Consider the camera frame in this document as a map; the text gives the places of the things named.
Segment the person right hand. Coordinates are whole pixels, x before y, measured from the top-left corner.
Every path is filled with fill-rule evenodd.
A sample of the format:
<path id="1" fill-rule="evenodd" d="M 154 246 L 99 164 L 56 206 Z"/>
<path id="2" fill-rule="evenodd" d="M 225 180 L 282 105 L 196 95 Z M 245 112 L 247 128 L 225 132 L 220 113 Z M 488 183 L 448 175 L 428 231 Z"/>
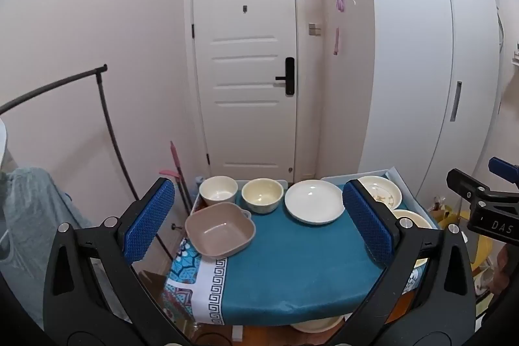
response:
<path id="1" fill-rule="evenodd" d="M 508 287 L 509 278 L 518 264 L 518 247 L 506 244 L 497 255 L 497 265 L 493 272 L 490 291 L 499 296 Z"/>

